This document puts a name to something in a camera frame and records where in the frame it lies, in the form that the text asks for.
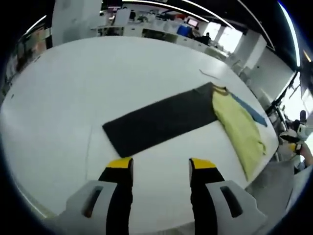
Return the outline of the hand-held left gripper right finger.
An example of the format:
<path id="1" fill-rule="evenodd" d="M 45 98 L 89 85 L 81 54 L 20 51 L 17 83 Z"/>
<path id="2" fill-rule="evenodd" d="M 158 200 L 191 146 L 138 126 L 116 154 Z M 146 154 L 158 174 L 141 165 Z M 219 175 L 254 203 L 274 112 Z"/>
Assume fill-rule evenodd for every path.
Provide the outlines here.
<path id="1" fill-rule="evenodd" d="M 190 158 L 189 175 L 195 234 L 253 235 L 265 224 L 255 198 L 211 161 Z"/>

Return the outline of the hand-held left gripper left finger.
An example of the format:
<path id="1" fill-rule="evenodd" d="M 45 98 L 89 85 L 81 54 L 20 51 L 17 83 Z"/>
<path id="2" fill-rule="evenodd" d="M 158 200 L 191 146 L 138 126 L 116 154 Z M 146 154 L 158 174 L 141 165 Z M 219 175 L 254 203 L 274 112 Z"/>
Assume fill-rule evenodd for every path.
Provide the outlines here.
<path id="1" fill-rule="evenodd" d="M 131 157 L 109 162 L 98 180 L 87 182 L 68 199 L 67 234 L 129 234 L 133 165 Z"/>

